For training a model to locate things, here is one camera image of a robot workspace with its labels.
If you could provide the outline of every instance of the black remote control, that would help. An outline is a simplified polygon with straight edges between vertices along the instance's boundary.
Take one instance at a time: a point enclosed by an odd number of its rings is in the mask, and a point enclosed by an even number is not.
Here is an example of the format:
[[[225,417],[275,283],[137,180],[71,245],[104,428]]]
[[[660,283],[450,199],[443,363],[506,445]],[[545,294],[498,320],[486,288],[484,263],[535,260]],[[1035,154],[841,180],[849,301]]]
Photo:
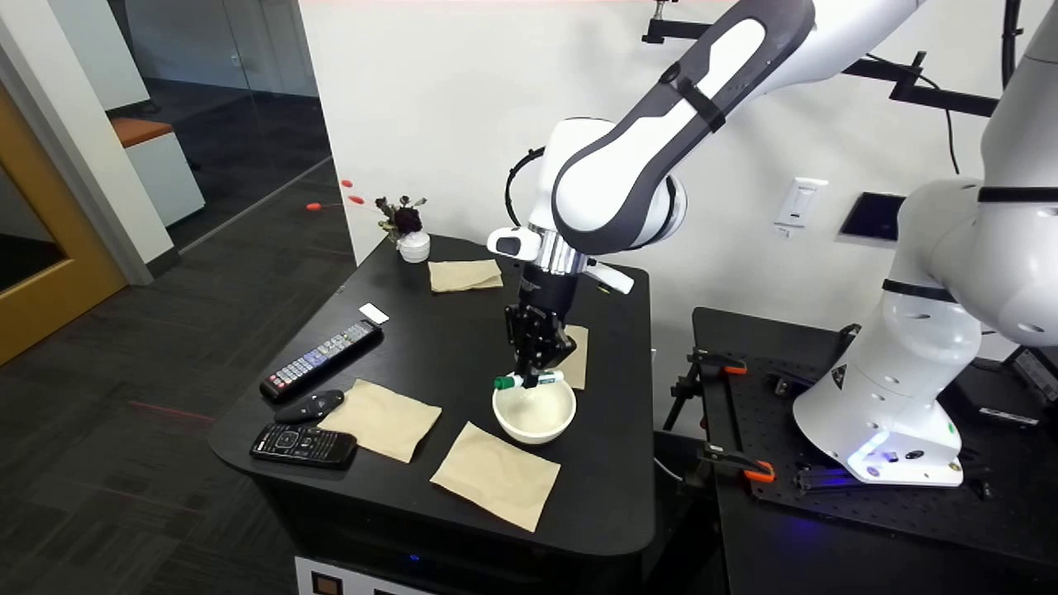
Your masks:
[[[386,314],[377,310],[374,303],[364,303],[359,314],[364,320],[351,323],[347,331],[326,336],[313,351],[269,374],[269,379],[262,383],[266,400],[283,403],[302,390],[309,390],[319,377],[367,352],[383,336],[379,328],[386,323]]]
[[[275,422],[319,422],[345,403],[340,390],[302,396],[275,414]]]
[[[251,445],[256,459],[275,459],[292,465],[321,465],[345,470],[356,454],[356,438],[351,431],[326,431],[319,426],[283,426],[271,422]]]

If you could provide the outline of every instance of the white wall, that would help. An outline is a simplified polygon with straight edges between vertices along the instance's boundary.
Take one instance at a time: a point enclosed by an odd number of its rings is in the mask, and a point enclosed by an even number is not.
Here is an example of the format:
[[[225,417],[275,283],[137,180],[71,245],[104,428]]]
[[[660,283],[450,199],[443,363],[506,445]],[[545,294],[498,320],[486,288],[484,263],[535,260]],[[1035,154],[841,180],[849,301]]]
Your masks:
[[[106,0],[54,0],[78,66],[85,68],[104,108],[146,103],[146,85]]]
[[[54,5],[39,0],[0,0],[0,48],[16,66],[60,142],[82,159],[82,180],[110,200],[137,253],[143,260],[167,253],[171,246],[170,230],[123,150]]]
[[[340,177],[356,193],[431,193],[427,224],[484,241],[506,224],[503,177],[561,114],[621,114],[679,56],[645,45],[648,0],[302,0]],[[731,0],[680,0],[713,20]],[[1048,0],[1024,5],[1038,23]],[[1001,4],[933,0],[879,51],[929,48],[929,76],[999,93]],[[617,260],[650,275],[654,387],[683,369],[691,310],[723,308],[818,328],[862,320],[890,245],[837,239],[859,190],[909,190],[950,174],[942,112],[890,103],[890,85],[829,78],[747,104],[679,177],[691,212],[670,241]],[[956,114],[968,174],[979,117]],[[809,229],[785,239],[775,216],[795,174],[829,177]],[[377,212],[347,206],[356,258]]]
[[[313,95],[296,0],[132,0],[143,76]]]

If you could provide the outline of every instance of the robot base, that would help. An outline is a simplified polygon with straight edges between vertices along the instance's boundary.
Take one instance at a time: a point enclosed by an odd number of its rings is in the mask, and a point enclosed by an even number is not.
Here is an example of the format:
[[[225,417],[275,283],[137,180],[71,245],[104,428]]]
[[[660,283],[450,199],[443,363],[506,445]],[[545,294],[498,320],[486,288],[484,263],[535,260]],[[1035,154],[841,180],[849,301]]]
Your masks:
[[[920,417],[915,426],[906,426],[886,414],[845,411],[845,414],[819,414],[814,403],[834,400],[819,396],[827,387],[802,394],[795,403],[795,419],[802,436],[837,459],[855,482],[874,484],[961,484],[958,449],[961,438],[942,405],[933,405]],[[819,417],[844,417],[845,426],[870,426],[870,431],[849,445],[841,431],[827,431]]]
[[[795,419],[859,482],[961,484],[961,436],[935,396],[979,344],[958,303],[883,294],[870,328],[795,400]]]

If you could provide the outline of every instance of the tan cloth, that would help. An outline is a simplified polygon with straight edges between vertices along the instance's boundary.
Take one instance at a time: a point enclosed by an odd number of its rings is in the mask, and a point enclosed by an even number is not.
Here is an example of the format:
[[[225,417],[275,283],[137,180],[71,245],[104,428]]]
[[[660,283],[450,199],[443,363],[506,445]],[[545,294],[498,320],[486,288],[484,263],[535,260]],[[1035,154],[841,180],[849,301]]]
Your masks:
[[[441,405],[356,379],[321,428],[355,431],[364,449],[410,462],[437,417]]]
[[[571,390],[588,387],[588,328],[567,323],[567,335],[575,339],[575,351],[559,363]]]
[[[431,288],[437,294],[490,289],[503,288],[503,272],[496,260],[431,260]]]
[[[486,512],[527,531],[535,531],[559,470],[559,462],[524,454],[498,436],[467,422],[431,482],[484,504]]]

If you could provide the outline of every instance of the black table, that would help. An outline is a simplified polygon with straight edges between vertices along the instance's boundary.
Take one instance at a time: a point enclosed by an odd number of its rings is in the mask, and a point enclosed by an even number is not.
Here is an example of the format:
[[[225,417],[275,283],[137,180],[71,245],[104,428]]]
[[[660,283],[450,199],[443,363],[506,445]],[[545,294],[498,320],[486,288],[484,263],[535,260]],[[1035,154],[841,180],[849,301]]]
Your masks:
[[[757,363],[822,369],[834,357],[837,335],[723,310],[694,310],[694,344],[717,352],[744,352]],[[744,431],[788,431],[788,426],[760,426],[765,419],[737,417],[731,405],[737,396],[747,394],[723,396],[720,390],[703,400],[713,444],[741,445]],[[744,482],[723,474],[713,482],[713,504],[728,591],[733,595],[1058,591],[1058,558],[1052,568],[1041,568],[981,553],[971,541],[952,545],[822,517],[765,503],[752,494]]]
[[[434,239],[434,260],[470,258],[486,250]],[[503,289],[431,294],[427,267],[402,263],[395,245],[379,245],[275,357],[271,365],[305,352],[356,320],[359,303],[386,310],[383,344],[321,387],[345,390],[364,377],[443,405],[410,465],[367,449],[347,472],[251,459],[249,445],[271,419],[256,387],[219,419],[213,449],[266,490],[311,558],[437,591],[559,591],[559,576],[568,591],[591,591],[596,582],[613,591],[606,577],[628,582],[654,534],[648,278],[628,275],[628,298],[581,281],[571,303],[568,320],[591,331],[588,390],[578,394],[575,422],[531,449],[561,462],[535,531],[431,484],[462,422],[503,436],[490,394],[492,377],[513,363],[503,331],[503,308],[518,283],[513,263],[503,263]]]

